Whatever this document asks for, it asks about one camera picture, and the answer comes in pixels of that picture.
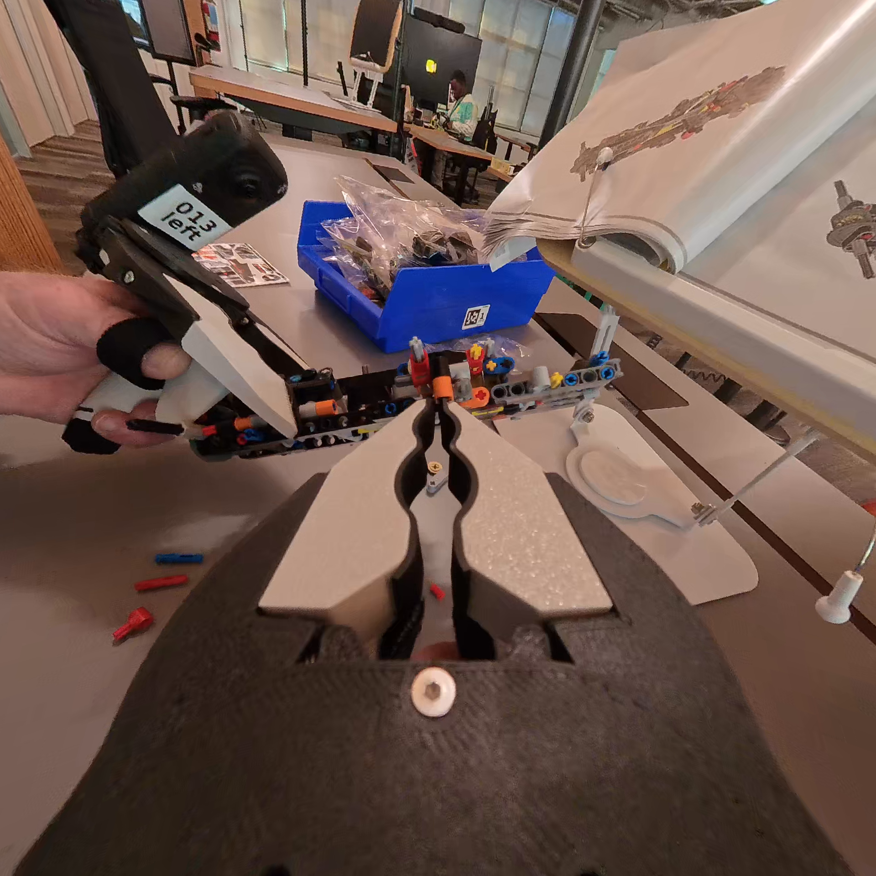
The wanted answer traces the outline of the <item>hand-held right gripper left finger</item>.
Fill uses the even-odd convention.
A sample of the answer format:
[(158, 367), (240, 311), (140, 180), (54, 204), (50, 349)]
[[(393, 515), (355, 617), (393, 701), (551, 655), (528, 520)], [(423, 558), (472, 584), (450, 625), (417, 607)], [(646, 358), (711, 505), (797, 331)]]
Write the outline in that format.
[(422, 628), (423, 559), (410, 508), (425, 488), (435, 410), (418, 400), (333, 466), (258, 608), (346, 626), (382, 659), (406, 659)]

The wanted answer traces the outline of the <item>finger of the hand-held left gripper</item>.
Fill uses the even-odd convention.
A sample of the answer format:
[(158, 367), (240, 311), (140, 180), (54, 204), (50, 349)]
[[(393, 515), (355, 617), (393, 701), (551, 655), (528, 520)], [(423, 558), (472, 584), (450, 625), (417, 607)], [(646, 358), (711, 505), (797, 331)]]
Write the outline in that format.
[(158, 420), (187, 427), (221, 399), (223, 388), (280, 434), (293, 438), (299, 427), (284, 379), (235, 332), (217, 305), (167, 273), (163, 276), (196, 318), (180, 341), (191, 365), (166, 385), (158, 400)]

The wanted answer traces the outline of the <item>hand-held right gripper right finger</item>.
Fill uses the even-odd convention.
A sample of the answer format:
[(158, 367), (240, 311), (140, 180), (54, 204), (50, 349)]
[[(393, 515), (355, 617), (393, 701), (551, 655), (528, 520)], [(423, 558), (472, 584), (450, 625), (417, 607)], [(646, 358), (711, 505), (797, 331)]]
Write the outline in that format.
[(455, 402), (440, 405), (453, 525), (456, 645), (493, 660), (521, 627), (600, 617), (608, 589), (542, 466)]

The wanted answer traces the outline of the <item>lego car chassis model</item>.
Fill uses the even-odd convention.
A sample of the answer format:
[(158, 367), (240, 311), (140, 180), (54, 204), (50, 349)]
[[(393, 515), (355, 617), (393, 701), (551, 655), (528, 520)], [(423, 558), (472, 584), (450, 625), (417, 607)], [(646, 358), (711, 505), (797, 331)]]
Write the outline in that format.
[(291, 439), (230, 393), (187, 427), (131, 417), (126, 426), (181, 436), (205, 460), (257, 459), (363, 441), (414, 402), (433, 398), (454, 401), (484, 421), (567, 407), (581, 418), (582, 410), (621, 375), (619, 359), (605, 349), (566, 370), (521, 370), (490, 337), (456, 349), (431, 348), (412, 338), (409, 347), (407, 360), (395, 369), (347, 378), (335, 377), (330, 368), (307, 369), (291, 376), (299, 427)]

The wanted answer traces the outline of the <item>red lego axle connector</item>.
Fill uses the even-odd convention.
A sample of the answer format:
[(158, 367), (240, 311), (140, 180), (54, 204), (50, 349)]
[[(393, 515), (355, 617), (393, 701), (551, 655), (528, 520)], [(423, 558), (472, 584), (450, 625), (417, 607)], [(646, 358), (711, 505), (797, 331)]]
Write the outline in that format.
[(144, 606), (134, 609), (112, 633), (113, 646), (117, 646), (129, 638), (148, 630), (155, 623), (153, 614)]

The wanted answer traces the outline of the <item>person's left hand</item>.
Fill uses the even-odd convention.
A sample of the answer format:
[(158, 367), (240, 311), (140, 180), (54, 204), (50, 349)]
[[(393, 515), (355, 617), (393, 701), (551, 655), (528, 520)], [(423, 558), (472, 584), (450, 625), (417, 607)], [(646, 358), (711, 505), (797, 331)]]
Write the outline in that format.
[(1, 413), (65, 425), (108, 371), (97, 341), (115, 324), (146, 315), (108, 279), (1, 274)]

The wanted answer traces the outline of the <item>wooden office desk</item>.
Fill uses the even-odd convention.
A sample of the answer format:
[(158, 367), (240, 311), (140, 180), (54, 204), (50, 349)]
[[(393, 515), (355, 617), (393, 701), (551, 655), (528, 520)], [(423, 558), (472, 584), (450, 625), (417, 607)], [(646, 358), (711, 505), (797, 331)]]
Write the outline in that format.
[(319, 89), (294, 84), (288, 76), (277, 81), (255, 72), (213, 65), (191, 68), (188, 76), (194, 89), (225, 94), (241, 104), (251, 100), (307, 115), (318, 115), (353, 125), (356, 129), (368, 128), (385, 133), (398, 131), (396, 122), (376, 110), (357, 103), (345, 104)]

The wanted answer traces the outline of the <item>sticker sheet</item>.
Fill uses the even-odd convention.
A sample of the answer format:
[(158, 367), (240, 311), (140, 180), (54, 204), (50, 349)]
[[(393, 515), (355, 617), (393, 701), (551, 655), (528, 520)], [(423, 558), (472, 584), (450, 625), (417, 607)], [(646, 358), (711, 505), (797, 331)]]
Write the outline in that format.
[(246, 244), (206, 245), (193, 259), (237, 289), (279, 286), (287, 277)]

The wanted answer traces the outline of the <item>white book stand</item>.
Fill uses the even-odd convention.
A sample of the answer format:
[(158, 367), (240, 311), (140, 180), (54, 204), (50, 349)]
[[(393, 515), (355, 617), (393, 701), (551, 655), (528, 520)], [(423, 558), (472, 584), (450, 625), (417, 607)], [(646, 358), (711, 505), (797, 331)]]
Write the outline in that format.
[(827, 601), (837, 589), (862, 631), (874, 624), (874, 554), (858, 565), (874, 518), (801, 461), (818, 439), (833, 439), (874, 462), (874, 357), (789, 325), (716, 289), (676, 277), (616, 245), (578, 250), (544, 240), (539, 250), (557, 279), (536, 322), (570, 353), (587, 353), (600, 316), (581, 291), (613, 305), (803, 422), (787, 449), (715, 395), (618, 328), (626, 376), (595, 421), (571, 426), (551, 413), (553, 432), (503, 423), (537, 462), (569, 476), (645, 549), (695, 604), (766, 585), (733, 523), (746, 523)]

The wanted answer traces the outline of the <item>dark office chair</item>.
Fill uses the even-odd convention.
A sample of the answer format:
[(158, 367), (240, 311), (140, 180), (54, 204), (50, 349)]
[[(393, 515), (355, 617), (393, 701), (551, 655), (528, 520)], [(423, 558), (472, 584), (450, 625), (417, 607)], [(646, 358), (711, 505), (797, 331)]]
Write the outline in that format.
[(177, 137), (116, 1), (46, 1), (82, 66), (116, 178)]

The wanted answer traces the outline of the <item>pile of clear parts bags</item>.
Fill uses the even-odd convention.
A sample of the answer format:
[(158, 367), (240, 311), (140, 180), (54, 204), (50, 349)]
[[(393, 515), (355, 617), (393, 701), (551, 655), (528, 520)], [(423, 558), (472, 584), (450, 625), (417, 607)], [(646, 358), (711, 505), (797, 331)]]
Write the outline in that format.
[(349, 176), (335, 182), (343, 202), (313, 208), (314, 241), (326, 264), (376, 308), (547, 288), (550, 270), (533, 250), (490, 267), (482, 210), (414, 201)]

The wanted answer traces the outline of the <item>blue plastic bin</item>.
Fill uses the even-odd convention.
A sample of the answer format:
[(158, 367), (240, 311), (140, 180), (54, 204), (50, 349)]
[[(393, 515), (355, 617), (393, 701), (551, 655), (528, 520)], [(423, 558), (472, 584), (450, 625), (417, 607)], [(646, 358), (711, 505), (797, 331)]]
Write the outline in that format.
[(487, 265), (408, 267), (400, 270), (388, 301), (379, 307), (345, 279), (328, 261), (329, 249), (318, 243), (324, 221), (350, 216), (344, 203), (305, 201), (299, 266), (316, 291), (384, 353), (406, 349), (414, 336), (435, 344), (526, 325), (554, 278), (536, 249), (526, 261), (498, 271)]

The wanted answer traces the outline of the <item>black monitor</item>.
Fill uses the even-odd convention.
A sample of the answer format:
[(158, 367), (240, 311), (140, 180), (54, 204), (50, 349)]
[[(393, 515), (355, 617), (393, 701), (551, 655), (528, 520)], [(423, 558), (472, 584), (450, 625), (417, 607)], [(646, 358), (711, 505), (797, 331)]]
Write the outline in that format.
[(481, 47), (479, 38), (408, 16), (400, 71), (401, 83), (410, 88), (414, 104), (428, 110), (447, 105), (451, 79), (457, 72), (472, 91)]

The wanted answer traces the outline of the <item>black pillar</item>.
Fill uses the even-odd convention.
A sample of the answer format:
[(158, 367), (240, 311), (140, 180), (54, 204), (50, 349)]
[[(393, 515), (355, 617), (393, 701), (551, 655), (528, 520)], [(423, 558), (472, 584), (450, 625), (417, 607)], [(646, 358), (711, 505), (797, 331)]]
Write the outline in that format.
[(582, 1), (575, 18), (567, 52), (553, 96), (554, 130), (568, 121), (590, 50), (597, 38), (606, 1)]

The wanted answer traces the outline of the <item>instruction booklet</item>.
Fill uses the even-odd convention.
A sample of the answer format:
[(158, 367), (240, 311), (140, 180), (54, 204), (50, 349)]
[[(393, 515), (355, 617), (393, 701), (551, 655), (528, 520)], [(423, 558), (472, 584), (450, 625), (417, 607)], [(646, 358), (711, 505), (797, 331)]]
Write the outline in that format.
[(625, 41), (487, 212), (605, 237), (874, 359), (874, 2), (776, 2)]

